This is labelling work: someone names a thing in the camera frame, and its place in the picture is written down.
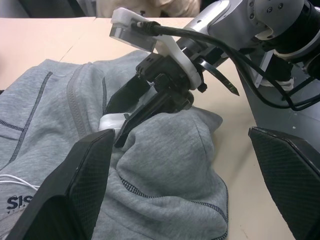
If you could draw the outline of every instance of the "white bracket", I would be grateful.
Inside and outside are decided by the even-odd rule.
[[[269,65],[269,63],[270,63],[270,60],[271,60],[271,58],[272,58],[273,55],[274,55],[274,51],[272,51],[272,50],[271,50],[271,51],[268,51],[268,52],[264,53],[264,55],[261,57],[260,62],[255,62],[255,63],[256,63],[257,65],[259,65],[259,67],[260,67],[263,71],[266,71],[267,68],[268,68],[268,65]],[[248,66],[248,68],[249,68],[249,73],[250,73],[250,75],[251,75],[251,78],[252,78],[253,81],[254,81],[254,85],[255,85],[256,88],[258,88],[258,87],[260,86],[260,83],[261,83],[263,77],[262,77],[259,73],[257,73],[253,68],[251,68],[251,67],[249,67],[249,66]]]
[[[171,56],[187,74],[190,81],[190,89],[196,90],[202,83],[201,77],[196,67],[182,52],[174,38],[168,35],[143,35],[131,27],[132,24],[138,22],[151,21],[126,8],[120,7],[116,9],[111,19],[112,29],[110,37],[138,49],[153,52],[155,48],[162,56]]]

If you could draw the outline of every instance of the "gray sweatshirt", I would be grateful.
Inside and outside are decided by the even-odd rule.
[[[145,56],[136,51],[84,65],[46,60],[26,71],[0,95],[0,175],[40,186],[75,142],[98,131],[110,97]],[[211,135],[221,123],[192,108],[158,114],[132,130],[113,150],[92,239],[225,239],[228,191],[211,168]],[[0,182],[0,239],[35,193]]]

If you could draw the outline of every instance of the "white cable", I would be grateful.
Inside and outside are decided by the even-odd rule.
[[[1,174],[1,175],[0,175],[0,178],[1,178],[1,177],[2,177],[2,178],[12,178],[12,179],[18,180],[18,181],[20,181],[21,183],[23,183],[25,186],[28,186],[28,187],[30,187],[30,188],[38,191],[38,189],[35,188],[33,185],[31,185],[31,184],[28,183],[27,181],[25,181],[25,180],[23,180],[23,179],[21,179],[21,178],[19,178],[19,177],[17,177],[17,176],[13,176],[13,175],[10,175],[10,174]],[[11,182],[11,183],[14,182],[15,184],[19,184],[17,181],[2,181],[2,182]]]
[[[23,185],[23,186],[29,187],[29,185],[24,184],[23,182],[19,182],[19,181],[0,181],[0,184],[19,184],[19,185]]]

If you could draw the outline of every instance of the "black cable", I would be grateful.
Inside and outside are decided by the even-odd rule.
[[[139,27],[145,34],[157,36],[157,35],[169,35],[169,36],[177,36],[182,38],[189,38],[197,41],[202,41],[205,43],[210,43],[221,50],[223,50],[229,58],[233,61],[236,68],[238,69],[238,72],[241,74],[243,79],[248,84],[251,91],[266,105],[278,108],[278,109],[293,109],[294,111],[301,111],[303,109],[306,109],[318,102],[320,102],[320,96],[316,96],[301,102],[298,102],[296,104],[293,103],[290,96],[283,90],[283,88],[277,83],[276,80],[274,80],[272,77],[270,77],[265,71],[263,71],[260,67],[255,65],[250,59],[248,59],[245,55],[241,54],[240,52],[236,51],[235,49],[227,46],[224,42],[213,38],[211,36],[196,32],[196,31],[190,31],[186,29],[180,29],[180,28],[174,28],[174,27],[166,27],[161,26],[159,24],[156,24],[154,22],[143,22],[139,25]],[[248,73],[246,67],[243,65],[243,63],[249,65],[251,68],[253,68],[257,73],[259,73],[261,76],[263,76],[265,79],[267,79],[279,92],[280,94],[285,98],[285,100],[288,102],[288,105],[278,105],[273,102],[270,102],[269,100],[265,99],[262,94],[257,90],[255,87],[250,74]]]

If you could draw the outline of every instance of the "dark stitching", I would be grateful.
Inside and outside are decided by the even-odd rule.
[[[124,180],[122,177],[120,177],[123,186],[131,193],[136,194],[140,197],[143,198],[147,198],[147,199],[156,199],[156,198],[163,198],[164,196],[148,196],[145,195],[144,193],[142,193],[138,188],[136,188],[135,186],[133,186],[131,183],[129,183],[128,181]],[[228,225],[228,218],[226,218],[224,212],[221,210],[221,208],[219,208],[218,206],[215,206],[213,204],[210,203],[206,203],[206,202],[199,202],[199,201],[192,201],[192,200],[188,200],[189,202],[195,203],[195,204],[200,204],[203,206],[206,206],[208,208],[211,208],[213,210],[215,210],[216,212],[218,212],[222,218],[224,219],[225,223]]]
[[[16,147],[15,147],[15,150],[14,150],[14,152],[13,152],[13,155],[12,155],[11,159],[9,160],[9,162],[8,162],[2,169],[4,169],[8,164],[10,164],[10,163],[12,163],[14,160],[16,160],[17,155],[18,155],[18,153],[19,153],[19,151],[20,151],[20,148],[21,148],[21,146],[22,146],[22,143],[23,143],[23,141],[24,141],[24,139],[25,139],[25,136],[26,136],[26,134],[27,134],[28,128],[29,128],[29,126],[30,126],[31,120],[32,120],[32,118],[34,117],[35,111],[36,111],[36,109],[37,109],[37,107],[38,107],[38,105],[39,105],[40,99],[41,99],[42,94],[43,94],[43,92],[44,92],[44,90],[45,90],[45,86],[46,86],[46,84],[47,84],[47,82],[48,82],[48,79],[50,78],[51,75],[52,75],[52,72],[49,72],[49,73],[45,76],[45,78],[44,78],[44,80],[43,80],[43,83],[42,83],[42,85],[41,85],[41,87],[40,87],[38,96],[37,96],[37,98],[36,98],[36,100],[35,100],[34,106],[33,106],[32,110],[31,110],[30,115],[29,115],[29,118],[28,118],[28,120],[26,121],[26,124],[25,124],[25,126],[24,126],[24,129],[23,129],[23,131],[22,131],[22,133],[21,133],[21,135],[20,135],[19,141],[18,141],[18,143],[17,143],[17,145],[16,145]]]
[[[226,239],[227,235],[228,235],[228,229],[226,230],[226,232],[222,236],[216,237],[212,240],[224,240],[224,239]]]
[[[107,87],[106,87],[106,77],[102,79],[102,115],[106,114],[107,111]]]
[[[0,124],[3,125],[3,126],[5,126],[5,127],[8,127],[8,128],[11,128],[11,129],[14,129],[14,130],[18,130],[18,131],[20,131],[20,132],[22,132],[22,131],[24,130],[22,127],[12,125],[12,124],[10,124],[10,123],[7,123],[7,122],[5,122],[5,121],[2,121],[1,119],[0,119]]]
[[[228,203],[229,203],[229,192],[228,192],[228,188],[227,185],[225,183],[225,181],[223,181],[223,179],[221,177],[219,177],[221,179],[221,181],[223,182],[224,186],[225,186],[225,190],[226,190],[226,219],[229,222],[229,210],[228,210]],[[222,236],[219,236],[217,238],[214,238],[212,240],[224,240],[228,235],[228,223],[227,223],[227,229],[225,231],[225,233]]]

